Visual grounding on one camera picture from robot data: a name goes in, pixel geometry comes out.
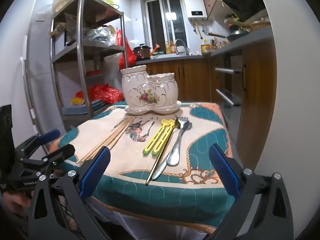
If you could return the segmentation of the person's left hand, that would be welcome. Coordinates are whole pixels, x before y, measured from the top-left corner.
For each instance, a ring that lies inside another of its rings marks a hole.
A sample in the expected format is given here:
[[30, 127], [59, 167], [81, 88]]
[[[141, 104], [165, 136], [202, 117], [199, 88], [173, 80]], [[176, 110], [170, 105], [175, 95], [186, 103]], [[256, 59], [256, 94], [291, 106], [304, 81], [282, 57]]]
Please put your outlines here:
[[21, 192], [6, 191], [3, 193], [3, 203], [12, 213], [24, 217], [24, 208], [30, 207], [31, 199]]

